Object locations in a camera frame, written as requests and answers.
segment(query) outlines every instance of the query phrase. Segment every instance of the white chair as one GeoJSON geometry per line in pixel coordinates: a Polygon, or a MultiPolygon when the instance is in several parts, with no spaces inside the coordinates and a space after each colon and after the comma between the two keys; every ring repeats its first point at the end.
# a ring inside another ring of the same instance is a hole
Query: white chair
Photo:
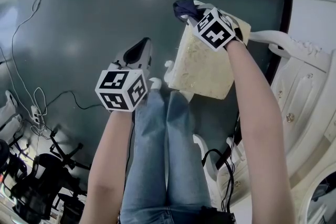
{"type": "MultiPolygon", "coordinates": [[[[269,44],[269,49],[282,57],[271,89],[281,109],[296,210],[298,214],[305,211],[305,221],[301,222],[304,220],[302,213],[300,223],[306,223],[308,200],[314,189],[326,173],[336,170],[336,156],[331,154],[336,147],[336,50],[330,55],[311,43],[295,41],[278,31],[251,33],[250,40],[269,44]]],[[[198,144],[201,148],[206,146],[204,141],[198,144]]],[[[242,157],[235,160],[237,168],[232,205],[250,194],[244,146],[241,144],[239,147],[242,157]]],[[[208,167],[205,165],[206,174],[209,174],[209,167],[210,164],[208,167]]],[[[226,167],[215,174],[216,178],[210,178],[216,182],[217,192],[222,197],[228,182],[226,167]]],[[[213,182],[208,185],[214,188],[213,182]]]]}

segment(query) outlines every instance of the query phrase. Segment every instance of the forearm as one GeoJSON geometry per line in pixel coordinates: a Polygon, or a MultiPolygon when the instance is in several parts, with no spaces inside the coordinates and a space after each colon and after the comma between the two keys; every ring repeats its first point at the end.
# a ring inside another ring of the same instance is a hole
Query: forearm
{"type": "Polygon", "coordinates": [[[227,46],[250,174],[253,223],[293,223],[282,118],[263,73],[245,45],[227,46]]]}
{"type": "Polygon", "coordinates": [[[123,191],[131,125],[131,113],[111,113],[93,159],[89,188],[99,186],[123,191]]]}

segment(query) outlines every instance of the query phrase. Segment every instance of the power plug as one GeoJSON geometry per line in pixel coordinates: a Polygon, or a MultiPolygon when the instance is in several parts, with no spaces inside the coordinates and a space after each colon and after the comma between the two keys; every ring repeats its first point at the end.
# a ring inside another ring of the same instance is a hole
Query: power plug
{"type": "Polygon", "coordinates": [[[36,106],[32,105],[31,106],[31,109],[32,109],[32,116],[31,116],[31,119],[36,122],[36,123],[39,123],[40,122],[40,116],[39,116],[39,111],[37,109],[36,106]]]}

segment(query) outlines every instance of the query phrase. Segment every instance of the leg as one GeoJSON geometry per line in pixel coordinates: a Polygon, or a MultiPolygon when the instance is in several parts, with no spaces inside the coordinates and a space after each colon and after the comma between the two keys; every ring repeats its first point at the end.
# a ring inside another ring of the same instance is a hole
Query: leg
{"type": "Polygon", "coordinates": [[[12,118],[5,127],[0,131],[0,139],[8,142],[13,135],[20,130],[22,124],[22,117],[20,115],[12,118]]]}
{"type": "Polygon", "coordinates": [[[17,102],[10,91],[6,91],[6,105],[0,108],[0,129],[15,114],[17,102]]]}
{"type": "Polygon", "coordinates": [[[189,103],[179,92],[172,92],[167,114],[169,139],[169,179],[167,197],[171,205],[211,207],[210,195],[194,144],[189,103]]]}
{"type": "Polygon", "coordinates": [[[127,178],[121,217],[132,210],[164,206],[164,102],[158,90],[135,112],[134,158],[127,178]]]}

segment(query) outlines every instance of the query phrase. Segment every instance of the person's right arm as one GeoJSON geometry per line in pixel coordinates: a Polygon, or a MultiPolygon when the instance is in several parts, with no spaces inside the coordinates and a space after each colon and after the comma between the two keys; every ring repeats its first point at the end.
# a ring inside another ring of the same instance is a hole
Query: person's right arm
{"type": "Polygon", "coordinates": [[[231,41],[226,49],[250,175],[253,224],[295,223],[279,105],[245,45],[231,41]]]}

